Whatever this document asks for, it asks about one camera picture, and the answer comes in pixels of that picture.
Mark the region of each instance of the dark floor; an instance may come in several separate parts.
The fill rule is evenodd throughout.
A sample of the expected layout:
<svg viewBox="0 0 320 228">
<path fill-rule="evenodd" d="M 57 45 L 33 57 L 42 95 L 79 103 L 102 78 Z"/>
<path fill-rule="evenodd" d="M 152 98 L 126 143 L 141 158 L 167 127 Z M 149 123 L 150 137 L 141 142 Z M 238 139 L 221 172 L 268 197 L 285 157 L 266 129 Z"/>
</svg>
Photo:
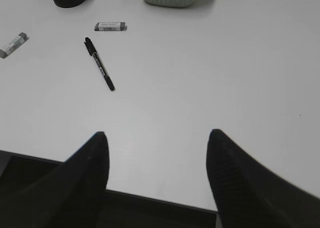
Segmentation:
<svg viewBox="0 0 320 228">
<path fill-rule="evenodd" d="M 215 223 L 211 211 L 107 191 L 97 227 L 214 228 Z"/>
<path fill-rule="evenodd" d="M 12 157 L 0 178 L 0 194 L 29 185 L 58 165 Z M 107 190 L 97 228 L 213 228 L 215 223 L 212 211 Z"/>
</svg>

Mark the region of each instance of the table surface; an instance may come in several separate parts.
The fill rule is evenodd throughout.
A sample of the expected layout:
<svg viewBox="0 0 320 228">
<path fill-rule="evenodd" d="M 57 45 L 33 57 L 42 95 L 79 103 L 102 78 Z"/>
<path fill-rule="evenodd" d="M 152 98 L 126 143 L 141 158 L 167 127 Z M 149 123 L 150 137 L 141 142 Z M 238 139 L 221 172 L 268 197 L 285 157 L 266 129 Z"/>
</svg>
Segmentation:
<svg viewBox="0 0 320 228">
<path fill-rule="evenodd" d="M 216 210 L 210 131 L 320 196 L 319 0 L 0 0 L 0 148 L 66 160 L 95 132 L 110 148 L 109 189 Z M 97 22 L 125 32 L 94 32 Z M 116 87 L 84 46 L 90 37 Z"/>
</svg>

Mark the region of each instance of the eraser label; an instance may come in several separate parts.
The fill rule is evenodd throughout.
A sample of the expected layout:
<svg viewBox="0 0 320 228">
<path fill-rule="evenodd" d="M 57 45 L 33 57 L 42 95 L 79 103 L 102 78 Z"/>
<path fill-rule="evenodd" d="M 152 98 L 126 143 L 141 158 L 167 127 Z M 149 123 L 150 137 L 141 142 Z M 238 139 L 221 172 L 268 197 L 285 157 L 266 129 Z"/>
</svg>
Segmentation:
<svg viewBox="0 0 320 228">
<path fill-rule="evenodd" d="M 121 23 L 99 23 L 99 31 L 121 31 Z"/>
<path fill-rule="evenodd" d="M 10 43 L 1 48 L 7 55 L 11 54 L 14 50 L 20 47 L 25 40 L 21 36 L 16 36 Z"/>
</svg>

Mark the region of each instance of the eraser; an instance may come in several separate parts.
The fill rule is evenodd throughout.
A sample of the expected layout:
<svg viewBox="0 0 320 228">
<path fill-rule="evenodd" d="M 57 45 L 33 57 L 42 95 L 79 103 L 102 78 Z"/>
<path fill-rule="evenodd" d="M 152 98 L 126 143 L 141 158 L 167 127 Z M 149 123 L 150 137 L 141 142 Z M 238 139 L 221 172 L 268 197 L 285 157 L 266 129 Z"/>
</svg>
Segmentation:
<svg viewBox="0 0 320 228">
<path fill-rule="evenodd" d="M 122 22 L 109 22 L 109 23 L 97 23 L 95 25 L 95 31 L 123 31 L 126 28 L 126 23 Z"/>
<path fill-rule="evenodd" d="M 6 58 L 14 50 L 20 47 L 25 41 L 27 41 L 27 35 L 25 33 L 20 33 L 10 43 L 0 49 L 0 58 Z"/>
</svg>

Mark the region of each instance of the black marker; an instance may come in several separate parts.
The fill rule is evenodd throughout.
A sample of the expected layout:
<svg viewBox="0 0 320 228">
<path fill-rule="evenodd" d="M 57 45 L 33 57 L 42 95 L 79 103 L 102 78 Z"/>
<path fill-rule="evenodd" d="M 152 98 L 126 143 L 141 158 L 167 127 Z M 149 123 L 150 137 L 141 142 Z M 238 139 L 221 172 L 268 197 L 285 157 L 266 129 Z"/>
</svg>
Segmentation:
<svg viewBox="0 0 320 228">
<path fill-rule="evenodd" d="M 108 75 L 108 72 L 104 68 L 104 65 L 102 64 L 93 43 L 91 42 L 91 40 L 89 38 L 85 38 L 84 44 L 86 46 L 86 49 L 88 49 L 90 56 L 92 56 L 94 58 L 96 64 L 98 65 L 98 68 L 100 69 L 102 76 L 104 77 L 104 79 L 106 81 L 106 84 L 108 84 L 111 91 L 114 91 L 115 90 L 114 84 L 112 83 L 112 81 Z"/>
</svg>

